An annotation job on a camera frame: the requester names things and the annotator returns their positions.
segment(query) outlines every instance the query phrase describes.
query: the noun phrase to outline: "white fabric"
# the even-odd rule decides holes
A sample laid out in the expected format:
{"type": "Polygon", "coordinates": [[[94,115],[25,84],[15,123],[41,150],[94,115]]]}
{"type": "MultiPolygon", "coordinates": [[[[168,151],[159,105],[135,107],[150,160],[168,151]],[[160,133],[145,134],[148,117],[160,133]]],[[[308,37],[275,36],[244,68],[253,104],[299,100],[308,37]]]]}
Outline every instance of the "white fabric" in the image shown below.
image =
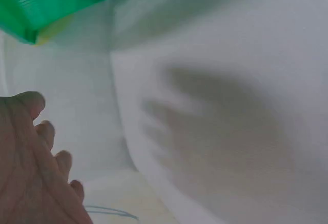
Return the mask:
{"type": "Polygon", "coordinates": [[[328,223],[327,0],[128,0],[116,21],[128,146],[181,224],[328,223]]]}

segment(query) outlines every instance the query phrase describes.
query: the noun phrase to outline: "blue line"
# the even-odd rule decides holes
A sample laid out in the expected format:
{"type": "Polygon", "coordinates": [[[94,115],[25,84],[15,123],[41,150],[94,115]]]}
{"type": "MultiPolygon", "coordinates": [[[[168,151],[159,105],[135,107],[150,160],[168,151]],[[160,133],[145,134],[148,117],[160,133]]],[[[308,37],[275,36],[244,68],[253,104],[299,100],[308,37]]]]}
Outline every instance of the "blue line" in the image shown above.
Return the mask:
{"type": "Polygon", "coordinates": [[[106,212],[106,211],[87,211],[88,213],[95,213],[95,214],[106,214],[106,215],[117,215],[117,216],[122,216],[122,217],[129,217],[132,219],[135,219],[139,221],[139,218],[135,215],[130,214],[129,212],[123,211],[123,210],[118,210],[118,209],[112,209],[112,208],[107,208],[103,206],[96,206],[96,205],[85,205],[85,208],[95,208],[95,209],[102,209],[102,210],[111,210],[111,211],[117,211],[118,213],[115,212],[106,212]]]}
{"type": "Polygon", "coordinates": [[[121,212],[127,215],[131,215],[129,212],[123,211],[123,210],[118,210],[118,209],[113,209],[113,208],[107,208],[103,206],[97,206],[97,205],[85,205],[86,208],[95,208],[95,209],[102,209],[102,210],[112,210],[112,211],[117,211],[121,212]]]}

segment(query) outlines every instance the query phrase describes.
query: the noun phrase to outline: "white wall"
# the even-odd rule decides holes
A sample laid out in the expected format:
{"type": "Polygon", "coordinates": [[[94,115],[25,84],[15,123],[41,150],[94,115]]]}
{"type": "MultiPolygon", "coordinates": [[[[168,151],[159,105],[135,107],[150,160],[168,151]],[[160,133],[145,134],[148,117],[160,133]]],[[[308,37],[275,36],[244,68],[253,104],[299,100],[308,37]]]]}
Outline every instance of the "white wall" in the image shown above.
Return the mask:
{"type": "Polygon", "coordinates": [[[328,223],[327,0],[128,0],[116,13],[129,149],[182,224],[328,223]]]}
{"type": "Polygon", "coordinates": [[[111,8],[102,3],[79,12],[64,32],[44,45],[23,44],[10,36],[1,45],[0,95],[35,90],[45,96],[46,109],[37,122],[47,119],[55,125],[53,152],[70,151],[70,176],[83,182],[135,169],[110,64],[111,8]]]}

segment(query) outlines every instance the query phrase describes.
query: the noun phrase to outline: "skin wrinkle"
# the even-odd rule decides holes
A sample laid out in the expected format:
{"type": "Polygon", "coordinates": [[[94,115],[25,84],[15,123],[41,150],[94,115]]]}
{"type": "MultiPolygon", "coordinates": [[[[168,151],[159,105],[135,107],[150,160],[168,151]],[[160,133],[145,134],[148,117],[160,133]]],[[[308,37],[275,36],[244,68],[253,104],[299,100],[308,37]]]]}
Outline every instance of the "skin wrinkle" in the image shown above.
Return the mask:
{"type": "MultiPolygon", "coordinates": [[[[41,167],[40,167],[40,163],[39,163],[39,161],[38,161],[38,159],[37,159],[37,156],[35,155],[35,152],[33,151],[33,155],[34,155],[34,158],[35,158],[35,160],[36,160],[36,165],[37,165],[37,167],[38,167],[38,169],[39,169],[39,171],[40,172],[43,172],[42,170],[41,170],[41,167]]],[[[43,183],[43,186],[45,187],[45,188],[47,188],[47,192],[49,193],[49,195],[51,196],[51,198],[55,201],[55,203],[60,207],[60,209],[74,222],[74,223],[76,223],[76,224],[78,224],[78,222],[69,214],[69,213],[67,213],[67,211],[63,208],[63,206],[61,206],[60,205],[60,203],[58,202],[58,200],[52,195],[52,193],[51,193],[51,190],[50,190],[50,188],[49,188],[49,186],[48,186],[48,184],[47,184],[47,181],[44,179],[44,175],[43,175],[43,173],[41,174],[41,181],[42,181],[42,183],[43,183]]]]}
{"type": "MultiPolygon", "coordinates": [[[[3,103],[4,103],[5,105],[7,105],[6,99],[2,99],[2,101],[3,101],[3,103]]],[[[13,131],[13,126],[12,126],[12,120],[11,120],[11,119],[10,119],[10,125],[11,125],[10,128],[11,128],[11,130],[13,131]]],[[[10,173],[8,174],[8,177],[7,177],[6,181],[4,182],[3,186],[2,186],[1,189],[0,189],[0,197],[3,195],[3,191],[4,191],[5,188],[7,187],[8,183],[9,183],[9,180],[10,180],[10,178],[12,177],[12,174],[13,174],[13,172],[14,172],[14,162],[15,162],[15,155],[14,155],[13,158],[12,158],[12,164],[11,164],[11,170],[10,170],[10,173]]]]}
{"type": "Polygon", "coordinates": [[[30,95],[0,98],[0,123],[4,125],[0,130],[1,224],[92,223],[82,199],[65,180],[68,169],[59,170],[61,161],[57,162],[47,146],[48,137],[40,136],[33,125],[43,107],[39,95],[30,95]]]}

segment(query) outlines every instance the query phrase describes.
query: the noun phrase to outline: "yellow surface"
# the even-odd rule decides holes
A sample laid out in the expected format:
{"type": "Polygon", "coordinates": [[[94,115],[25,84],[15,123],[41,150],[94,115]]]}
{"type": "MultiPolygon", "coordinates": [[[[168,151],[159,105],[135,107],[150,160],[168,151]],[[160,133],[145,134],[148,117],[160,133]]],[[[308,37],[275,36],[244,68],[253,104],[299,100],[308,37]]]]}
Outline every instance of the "yellow surface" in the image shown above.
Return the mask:
{"type": "Polygon", "coordinates": [[[50,24],[49,26],[43,28],[38,36],[36,46],[43,45],[44,43],[51,40],[53,37],[61,33],[67,25],[72,21],[73,15],[68,15],[62,19],[50,24]]]}

